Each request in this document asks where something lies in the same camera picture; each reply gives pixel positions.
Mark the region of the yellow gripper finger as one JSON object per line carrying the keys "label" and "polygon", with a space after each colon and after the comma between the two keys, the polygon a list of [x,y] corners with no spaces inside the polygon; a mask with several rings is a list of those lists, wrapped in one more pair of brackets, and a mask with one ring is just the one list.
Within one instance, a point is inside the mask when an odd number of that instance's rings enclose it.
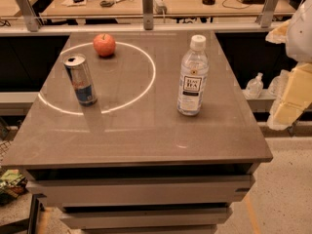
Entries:
{"label": "yellow gripper finger", "polygon": [[276,131],[290,127],[312,103],[312,64],[299,63],[281,76],[279,89],[267,120],[267,126]]}
{"label": "yellow gripper finger", "polygon": [[267,42],[274,43],[274,44],[285,43],[289,24],[290,24],[289,20],[284,21],[281,25],[271,30],[266,35],[265,40]]}

